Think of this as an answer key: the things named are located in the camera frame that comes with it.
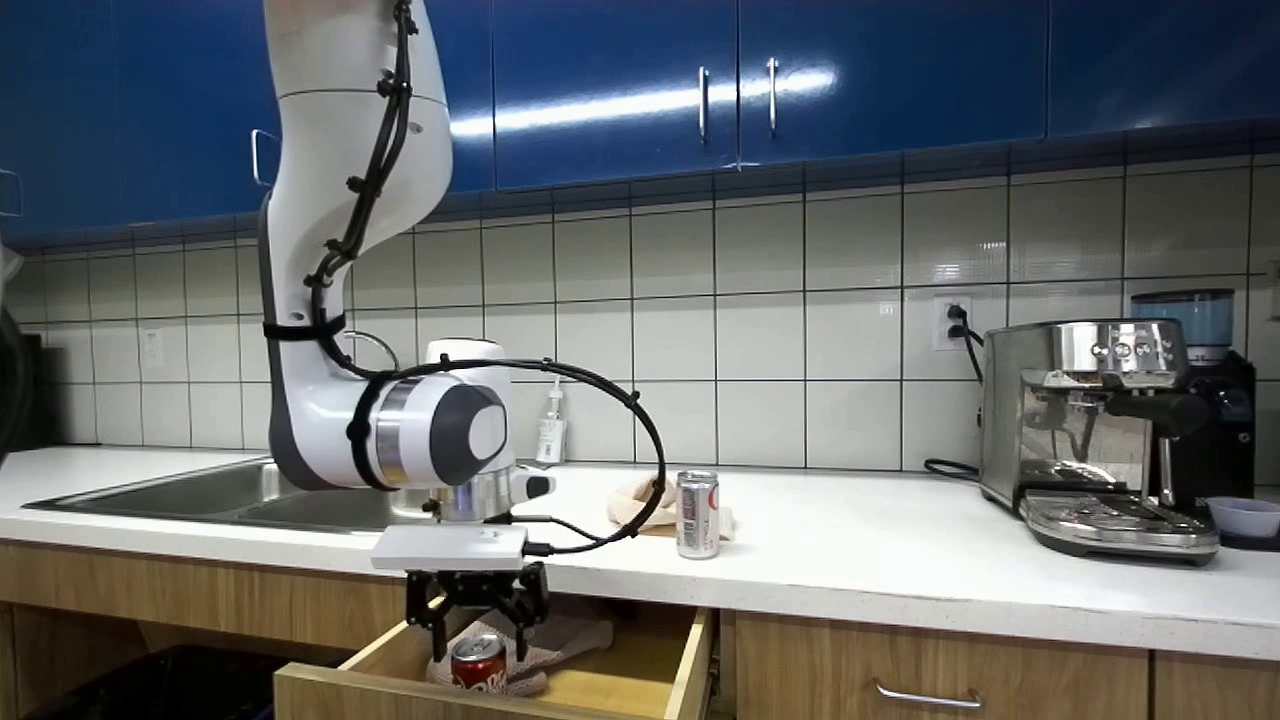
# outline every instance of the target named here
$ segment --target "drip tray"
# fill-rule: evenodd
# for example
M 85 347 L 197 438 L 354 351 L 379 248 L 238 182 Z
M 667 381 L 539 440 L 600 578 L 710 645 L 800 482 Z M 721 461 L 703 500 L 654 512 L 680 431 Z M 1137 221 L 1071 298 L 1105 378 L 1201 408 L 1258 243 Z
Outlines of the drip tray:
M 1211 527 L 1124 493 L 1029 493 L 1016 512 L 1040 546 L 1059 551 L 1182 566 L 1216 555 Z

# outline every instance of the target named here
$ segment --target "sink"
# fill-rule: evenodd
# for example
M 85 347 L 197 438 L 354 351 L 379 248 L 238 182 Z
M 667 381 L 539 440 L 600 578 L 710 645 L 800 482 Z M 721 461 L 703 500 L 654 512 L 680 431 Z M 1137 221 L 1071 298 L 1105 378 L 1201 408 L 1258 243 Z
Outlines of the sink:
M 384 493 L 304 493 L 262 465 L 51 495 L 26 510 L 304 531 L 379 531 L 393 523 L 393 495 Z

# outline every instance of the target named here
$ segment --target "white countertop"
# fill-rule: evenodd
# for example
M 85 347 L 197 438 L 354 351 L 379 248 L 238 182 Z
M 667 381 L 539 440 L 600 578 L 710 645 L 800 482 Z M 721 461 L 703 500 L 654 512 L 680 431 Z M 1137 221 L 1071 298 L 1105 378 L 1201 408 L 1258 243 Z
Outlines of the white countertop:
M 384 578 L 370 566 L 376 531 L 267 531 L 20 510 L 250 461 L 257 455 L 17 453 L 0 468 L 0 539 Z M 524 512 L 608 527 L 608 495 L 638 482 L 644 468 L 559 468 L 558 493 Z M 1040 547 L 977 485 L 927 475 L 724 468 L 721 485 L 742 531 L 717 561 L 680 561 L 671 539 L 644 536 L 550 561 L 552 591 L 1280 659 L 1280 551 L 1222 547 L 1205 567 L 1064 555 Z

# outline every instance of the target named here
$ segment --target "bottle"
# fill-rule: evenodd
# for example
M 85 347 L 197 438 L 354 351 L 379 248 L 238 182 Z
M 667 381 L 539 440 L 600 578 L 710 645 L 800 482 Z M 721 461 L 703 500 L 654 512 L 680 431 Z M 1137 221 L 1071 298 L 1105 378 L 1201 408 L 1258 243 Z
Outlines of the bottle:
M 558 378 L 552 391 L 550 391 L 550 415 L 538 431 L 538 465 L 559 465 L 565 461 L 565 381 Z

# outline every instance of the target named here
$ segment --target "wall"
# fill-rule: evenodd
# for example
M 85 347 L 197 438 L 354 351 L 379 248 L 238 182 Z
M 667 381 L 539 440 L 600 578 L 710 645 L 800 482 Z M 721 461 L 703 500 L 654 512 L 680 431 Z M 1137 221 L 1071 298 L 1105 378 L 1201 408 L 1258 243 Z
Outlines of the wall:
M 677 465 L 919 468 L 977 461 L 974 324 L 1116 316 L 1145 287 L 1238 287 L 1260 367 L 1260 475 L 1280 485 L 1280 158 L 1003 172 L 764 201 L 420 224 L 356 270 L 354 316 L 410 364 L 493 336 L 638 384 Z M 254 242 L 34 256 L 11 287 L 72 445 L 266 450 Z M 528 455 L 546 381 L 515 389 Z M 571 461 L 644 461 L 568 391 Z

